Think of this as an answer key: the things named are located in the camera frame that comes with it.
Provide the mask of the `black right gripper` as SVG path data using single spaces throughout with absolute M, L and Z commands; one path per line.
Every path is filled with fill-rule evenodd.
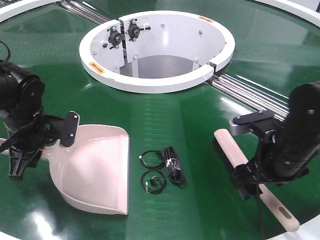
M 229 120 L 233 136 L 253 132 L 259 138 L 254 157 L 237 166 L 231 182 L 242 200 L 262 194 L 258 183 L 283 185 L 309 174 L 309 117 L 274 118 L 271 110 Z

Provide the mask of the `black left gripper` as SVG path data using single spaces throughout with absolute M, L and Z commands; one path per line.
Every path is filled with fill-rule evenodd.
M 27 168 L 36 168 L 45 145 L 60 139 L 60 146 L 72 146 L 79 122 L 80 115 L 75 111 L 62 118 L 45 114 L 43 106 L 30 116 L 20 112 L 6 117 L 9 138 L 4 141 L 4 149 L 9 149 L 9 179 L 22 181 Z

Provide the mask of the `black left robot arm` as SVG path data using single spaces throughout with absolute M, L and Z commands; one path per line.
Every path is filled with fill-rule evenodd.
M 59 140 L 70 147 L 75 142 L 80 116 L 74 111 L 64 118 L 45 114 L 44 91 L 37 75 L 11 62 L 0 63 L 0 116 L 8 134 L 0 151 L 8 151 L 10 180 L 21 181 L 26 168 L 35 168 L 48 144 Z

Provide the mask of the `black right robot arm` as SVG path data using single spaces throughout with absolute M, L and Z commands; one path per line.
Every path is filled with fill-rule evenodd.
M 241 198 L 261 194 L 259 184 L 291 183 L 309 173 L 308 163 L 320 148 L 320 83 L 296 87 L 289 95 L 289 111 L 283 121 L 271 110 L 232 119 L 232 123 L 258 137 L 255 155 L 232 171 Z

